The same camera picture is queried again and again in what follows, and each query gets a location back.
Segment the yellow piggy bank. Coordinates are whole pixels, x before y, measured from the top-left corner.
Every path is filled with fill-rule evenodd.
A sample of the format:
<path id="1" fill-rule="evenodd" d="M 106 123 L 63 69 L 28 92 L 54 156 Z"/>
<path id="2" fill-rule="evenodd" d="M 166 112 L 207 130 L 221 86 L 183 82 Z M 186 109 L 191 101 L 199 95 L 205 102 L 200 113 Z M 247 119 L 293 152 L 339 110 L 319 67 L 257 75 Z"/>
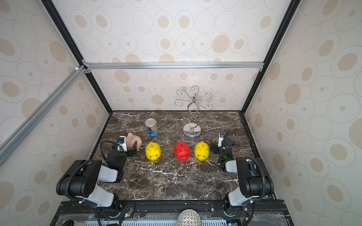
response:
<path id="1" fill-rule="evenodd" d="M 146 157 L 151 161 L 156 161 L 161 157 L 161 147 L 158 143 L 150 142 L 146 146 L 145 150 Z"/>
<path id="2" fill-rule="evenodd" d="M 203 141 L 199 142 L 195 146 L 194 154 L 195 157 L 200 161 L 207 160 L 210 155 L 209 145 Z"/>

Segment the red piggy bank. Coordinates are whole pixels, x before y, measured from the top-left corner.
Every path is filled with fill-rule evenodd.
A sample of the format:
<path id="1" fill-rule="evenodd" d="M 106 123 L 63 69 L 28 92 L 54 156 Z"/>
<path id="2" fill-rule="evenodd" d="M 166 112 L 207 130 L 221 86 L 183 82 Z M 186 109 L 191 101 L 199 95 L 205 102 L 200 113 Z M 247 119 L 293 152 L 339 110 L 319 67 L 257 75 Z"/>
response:
<path id="1" fill-rule="evenodd" d="M 187 160 L 190 157 L 189 146 L 184 142 L 178 142 L 174 147 L 174 154 L 178 160 Z"/>

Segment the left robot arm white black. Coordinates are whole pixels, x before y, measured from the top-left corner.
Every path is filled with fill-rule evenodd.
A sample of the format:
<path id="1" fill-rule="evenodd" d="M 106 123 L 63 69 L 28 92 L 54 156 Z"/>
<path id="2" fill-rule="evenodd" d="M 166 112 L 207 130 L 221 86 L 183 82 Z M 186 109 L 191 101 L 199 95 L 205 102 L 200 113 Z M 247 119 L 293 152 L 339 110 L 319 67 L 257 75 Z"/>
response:
<path id="1" fill-rule="evenodd" d="M 99 151 L 103 159 L 74 161 L 58 181 L 56 193 L 115 216 L 122 208 L 119 198 L 100 187 L 98 182 L 120 183 L 127 158 L 136 155 L 141 144 L 141 141 L 126 137 L 120 137 L 117 142 L 101 141 Z"/>

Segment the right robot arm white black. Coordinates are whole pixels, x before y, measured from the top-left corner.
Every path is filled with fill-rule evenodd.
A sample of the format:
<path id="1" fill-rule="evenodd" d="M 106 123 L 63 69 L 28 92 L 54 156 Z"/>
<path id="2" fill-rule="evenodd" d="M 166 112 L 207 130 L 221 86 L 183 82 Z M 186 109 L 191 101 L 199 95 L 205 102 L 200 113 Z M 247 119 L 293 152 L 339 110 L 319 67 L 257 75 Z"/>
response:
<path id="1" fill-rule="evenodd" d="M 218 139 L 213 149 L 218 153 L 218 167 L 238 176 L 238 187 L 225 196 L 226 207 L 239 207 L 262 200 L 274 193 L 274 184 L 261 158 L 234 157 L 233 143 L 225 137 Z"/>

